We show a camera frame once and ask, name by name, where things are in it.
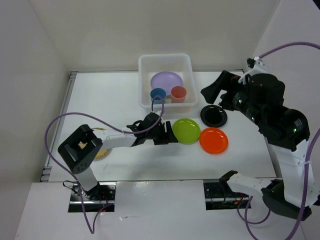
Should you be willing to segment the purple plastic plate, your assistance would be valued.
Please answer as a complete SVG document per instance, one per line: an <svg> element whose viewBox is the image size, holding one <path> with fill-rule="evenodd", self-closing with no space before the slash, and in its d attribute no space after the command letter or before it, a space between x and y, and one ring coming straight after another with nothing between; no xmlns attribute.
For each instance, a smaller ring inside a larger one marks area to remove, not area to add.
<svg viewBox="0 0 320 240"><path fill-rule="evenodd" d="M175 86L184 86L183 79L175 72L162 71L156 73L150 80L152 89L161 88L166 91L166 95L171 95L171 90Z"/></svg>

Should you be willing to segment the blue plastic cup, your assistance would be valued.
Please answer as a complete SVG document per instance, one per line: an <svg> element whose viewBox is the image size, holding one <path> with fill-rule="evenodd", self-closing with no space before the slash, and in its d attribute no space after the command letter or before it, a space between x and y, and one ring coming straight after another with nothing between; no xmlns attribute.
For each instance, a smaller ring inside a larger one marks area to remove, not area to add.
<svg viewBox="0 0 320 240"><path fill-rule="evenodd" d="M154 88L150 92L151 102L154 104L162 104L165 103L167 97L167 93L162 88Z"/></svg>

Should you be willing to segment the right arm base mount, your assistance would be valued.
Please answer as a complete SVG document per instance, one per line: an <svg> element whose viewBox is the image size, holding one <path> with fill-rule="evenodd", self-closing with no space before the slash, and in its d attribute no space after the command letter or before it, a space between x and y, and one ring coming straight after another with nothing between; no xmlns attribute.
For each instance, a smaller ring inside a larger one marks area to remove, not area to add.
<svg viewBox="0 0 320 240"><path fill-rule="evenodd" d="M244 193L224 191L218 180L204 181L204 200L207 211L244 209L249 196Z"/></svg>

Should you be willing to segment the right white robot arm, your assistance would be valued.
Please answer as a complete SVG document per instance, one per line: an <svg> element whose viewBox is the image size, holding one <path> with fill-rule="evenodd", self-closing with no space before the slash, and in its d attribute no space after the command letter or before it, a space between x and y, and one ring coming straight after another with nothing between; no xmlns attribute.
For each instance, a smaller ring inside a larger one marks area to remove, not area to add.
<svg viewBox="0 0 320 240"><path fill-rule="evenodd" d="M310 130L308 120L284 102L285 84L269 73L240 76L223 71L209 86L201 90L209 104L220 98L220 106L239 111L257 127L274 151L281 179L258 179L231 170L219 179L219 191L229 197L243 193L261 198L273 213L306 220L311 206L319 205L320 191L308 160Z"/></svg>

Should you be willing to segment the pink plastic cup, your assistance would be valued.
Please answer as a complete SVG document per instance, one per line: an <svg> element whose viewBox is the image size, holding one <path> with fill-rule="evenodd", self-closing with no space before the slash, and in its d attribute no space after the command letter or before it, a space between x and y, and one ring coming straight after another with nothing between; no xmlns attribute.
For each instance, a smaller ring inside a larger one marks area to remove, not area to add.
<svg viewBox="0 0 320 240"><path fill-rule="evenodd" d="M173 104L184 103L187 96L187 90L183 86L175 86L171 89L170 95Z"/></svg>

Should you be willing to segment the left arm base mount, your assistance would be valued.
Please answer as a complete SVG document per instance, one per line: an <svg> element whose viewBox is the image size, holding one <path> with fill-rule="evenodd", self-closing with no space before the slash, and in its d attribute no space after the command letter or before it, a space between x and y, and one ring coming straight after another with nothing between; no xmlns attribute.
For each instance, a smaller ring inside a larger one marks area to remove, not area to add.
<svg viewBox="0 0 320 240"><path fill-rule="evenodd" d="M87 213L115 211L116 182L100 182L99 188L87 194L84 190L79 192L75 181L65 180L62 185L71 190L68 212L81 213L83 199L84 209Z"/></svg>

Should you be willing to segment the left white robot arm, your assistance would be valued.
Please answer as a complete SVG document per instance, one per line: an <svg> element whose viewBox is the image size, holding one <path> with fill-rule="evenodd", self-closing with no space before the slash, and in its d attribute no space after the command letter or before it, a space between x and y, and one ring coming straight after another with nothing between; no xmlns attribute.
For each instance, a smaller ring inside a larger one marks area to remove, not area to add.
<svg viewBox="0 0 320 240"><path fill-rule="evenodd" d="M163 123L159 117L159 113L151 112L120 131L96 130L83 124L60 144L58 153L79 182L83 196L94 200L100 194L100 183L91 169L99 152L135 147L147 140L152 140L155 146L178 142L171 123Z"/></svg>

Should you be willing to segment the green plastic plate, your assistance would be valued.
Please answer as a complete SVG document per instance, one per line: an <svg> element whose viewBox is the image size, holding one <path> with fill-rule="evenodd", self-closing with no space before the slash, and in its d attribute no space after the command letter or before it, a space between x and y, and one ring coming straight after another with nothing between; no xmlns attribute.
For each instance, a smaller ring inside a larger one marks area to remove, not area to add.
<svg viewBox="0 0 320 240"><path fill-rule="evenodd" d="M201 133L199 125L190 118L181 118L174 122L172 131L178 142L185 145L195 143Z"/></svg>

